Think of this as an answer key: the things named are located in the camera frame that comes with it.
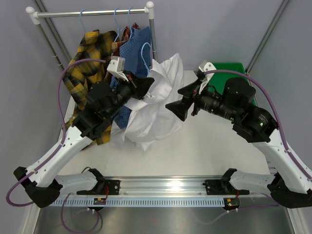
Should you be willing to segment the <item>white shirt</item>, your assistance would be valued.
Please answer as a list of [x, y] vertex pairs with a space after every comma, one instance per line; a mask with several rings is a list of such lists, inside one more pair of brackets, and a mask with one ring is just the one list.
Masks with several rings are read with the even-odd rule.
[[181, 120], [165, 107], [181, 98], [178, 90], [184, 85], [184, 69], [180, 54], [162, 63], [154, 60], [148, 74], [155, 81], [144, 99], [130, 99], [113, 121], [110, 143], [115, 147], [128, 139], [146, 151], [182, 128]]

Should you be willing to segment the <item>light blue hanger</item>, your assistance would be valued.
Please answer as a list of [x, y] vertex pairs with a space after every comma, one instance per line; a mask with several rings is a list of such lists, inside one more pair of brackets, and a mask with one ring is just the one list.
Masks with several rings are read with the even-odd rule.
[[140, 51], [140, 56], [143, 61], [143, 65], [147, 71], [147, 74], [149, 74], [151, 67], [152, 67], [152, 59], [151, 59], [151, 44], [148, 42], [145, 42]]

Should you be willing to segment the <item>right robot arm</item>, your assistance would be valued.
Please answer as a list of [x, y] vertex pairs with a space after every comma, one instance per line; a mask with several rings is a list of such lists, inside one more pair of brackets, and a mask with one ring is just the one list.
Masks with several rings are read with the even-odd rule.
[[165, 107], [180, 120], [186, 120], [188, 110], [193, 106], [193, 116], [204, 110], [231, 121], [233, 130], [262, 152], [276, 170], [269, 175], [260, 175], [230, 168], [219, 182], [211, 184], [206, 180], [207, 191], [229, 195], [261, 193], [290, 209], [312, 205], [311, 170], [302, 172], [304, 163], [297, 155], [289, 156], [290, 149], [284, 148], [280, 135], [281, 127], [268, 111], [253, 104], [256, 90], [246, 80], [228, 79], [222, 94], [208, 88], [201, 90], [198, 80], [179, 89], [178, 93], [182, 99]]

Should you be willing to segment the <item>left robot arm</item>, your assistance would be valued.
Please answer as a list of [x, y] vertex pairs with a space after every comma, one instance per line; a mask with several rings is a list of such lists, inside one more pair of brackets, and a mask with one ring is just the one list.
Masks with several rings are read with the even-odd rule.
[[119, 110], [131, 99], [143, 99], [154, 83], [123, 72], [116, 88], [101, 81], [91, 87], [87, 104], [67, 128], [65, 139], [56, 143], [44, 156], [27, 168], [18, 167], [14, 176], [38, 207], [51, 205], [60, 195], [99, 195], [108, 191], [104, 176], [97, 169], [74, 175], [59, 175], [61, 169], [82, 149], [99, 138], [112, 124]]

